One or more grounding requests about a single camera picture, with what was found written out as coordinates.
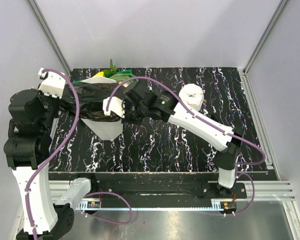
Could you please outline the white translucent trash bin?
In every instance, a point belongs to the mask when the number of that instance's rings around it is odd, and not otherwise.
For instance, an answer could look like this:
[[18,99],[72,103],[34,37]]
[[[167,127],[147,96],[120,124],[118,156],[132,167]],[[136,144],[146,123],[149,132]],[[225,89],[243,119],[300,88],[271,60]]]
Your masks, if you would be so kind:
[[[85,80],[83,83],[89,84],[112,84],[116,83],[115,80],[104,77],[104,76],[94,76]],[[115,122],[101,122],[92,121],[89,119],[81,119],[94,133],[103,141],[113,141],[116,139],[123,131],[123,123],[121,120]]]

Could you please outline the black trash bag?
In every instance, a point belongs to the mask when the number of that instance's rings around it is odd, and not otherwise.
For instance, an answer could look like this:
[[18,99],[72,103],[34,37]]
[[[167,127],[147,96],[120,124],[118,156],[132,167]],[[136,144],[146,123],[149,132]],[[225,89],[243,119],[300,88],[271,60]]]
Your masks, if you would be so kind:
[[[79,99],[79,118],[88,119],[94,122],[117,122],[120,117],[112,113],[110,116],[104,115],[103,100],[110,97],[117,83],[86,83],[77,82],[73,86]],[[62,113],[75,115],[75,97],[69,85],[63,90],[60,100],[59,110]]]

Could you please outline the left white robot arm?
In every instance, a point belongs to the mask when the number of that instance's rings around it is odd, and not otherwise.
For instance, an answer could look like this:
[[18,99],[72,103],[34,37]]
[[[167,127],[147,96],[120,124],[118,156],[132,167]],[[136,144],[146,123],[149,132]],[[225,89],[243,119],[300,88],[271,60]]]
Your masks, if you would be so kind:
[[85,177],[76,178],[53,202],[49,184],[50,146],[58,121],[59,99],[22,90],[10,98],[12,116],[3,150],[12,169],[22,201],[23,229],[18,240],[59,240],[74,223],[75,209],[84,198],[97,195],[99,186]]

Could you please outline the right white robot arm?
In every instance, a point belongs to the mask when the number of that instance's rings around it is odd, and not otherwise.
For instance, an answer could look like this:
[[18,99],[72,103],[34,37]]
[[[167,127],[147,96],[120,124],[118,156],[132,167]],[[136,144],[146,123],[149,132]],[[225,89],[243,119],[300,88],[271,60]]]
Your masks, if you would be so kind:
[[144,82],[130,80],[123,85],[123,95],[124,118],[129,123],[140,124],[144,118],[161,120],[182,127],[211,144],[217,151],[213,158],[218,169],[217,192],[223,198],[235,193],[241,133],[190,108],[167,87],[155,94]]

